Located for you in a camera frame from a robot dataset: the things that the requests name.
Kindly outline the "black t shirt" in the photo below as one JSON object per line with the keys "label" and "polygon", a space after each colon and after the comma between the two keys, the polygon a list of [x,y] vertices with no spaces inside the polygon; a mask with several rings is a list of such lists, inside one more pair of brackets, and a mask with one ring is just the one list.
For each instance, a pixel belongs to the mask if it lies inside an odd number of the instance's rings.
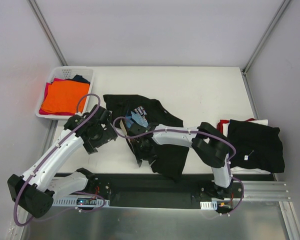
{"label": "black t shirt", "polygon": [[227,138],[235,147],[236,154],[230,160],[230,166],[283,173],[285,161],[280,131],[279,127],[231,119]]}
{"label": "black t shirt", "polygon": [[[149,124],[162,124],[169,127],[183,127],[183,120],[170,114],[157,99],[149,99],[141,95],[105,94],[106,109],[112,112],[112,118],[125,117],[115,123],[116,128],[128,133],[131,125],[147,127]],[[132,139],[127,144],[131,151]],[[185,146],[164,144],[154,145],[157,160],[150,165],[154,173],[170,178],[175,182],[181,180],[189,148]]]}

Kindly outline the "white plastic laundry basket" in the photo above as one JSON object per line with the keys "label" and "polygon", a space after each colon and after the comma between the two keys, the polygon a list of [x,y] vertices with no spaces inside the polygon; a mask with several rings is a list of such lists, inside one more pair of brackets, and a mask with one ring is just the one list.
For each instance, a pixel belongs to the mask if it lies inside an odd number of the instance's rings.
{"label": "white plastic laundry basket", "polygon": [[39,97],[35,115],[66,120],[87,109],[95,72],[86,66],[61,66],[52,70]]}

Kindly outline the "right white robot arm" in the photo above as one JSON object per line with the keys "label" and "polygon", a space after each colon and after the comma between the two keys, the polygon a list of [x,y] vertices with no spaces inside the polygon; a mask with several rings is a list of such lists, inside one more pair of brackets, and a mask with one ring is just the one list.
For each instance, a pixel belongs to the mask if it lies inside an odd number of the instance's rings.
{"label": "right white robot arm", "polygon": [[214,182],[208,183],[203,192],[211,198],[223,200],[233,191],[233,178],[229,159],[237,153],[230,141],[207,122],[198,127],[172,127],[150,123],[144,127],[131,123],[127,127],[133,151],[139,161],[153,163],[158,159],[158,146],[173,145],[193,149],[201,161],[211,167]]}

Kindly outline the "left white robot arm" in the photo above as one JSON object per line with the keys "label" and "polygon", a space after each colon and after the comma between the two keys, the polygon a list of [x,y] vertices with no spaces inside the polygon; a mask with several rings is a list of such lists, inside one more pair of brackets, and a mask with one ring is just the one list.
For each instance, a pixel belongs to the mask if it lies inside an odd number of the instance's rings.
{"label": "left white robot arm", "polygon": [[96,193],[95,174],[83,167],[57,180],[54,176],[77,149],[83,147],[90,155],[116,140],[111,119],[111,112],[98,105],[91,112],[71,116],[47,152],[22,175],[12,174],[7,180],[13,211],[21,207],[33,217],[41,218],[62,197],[78,191],[86,195]]}

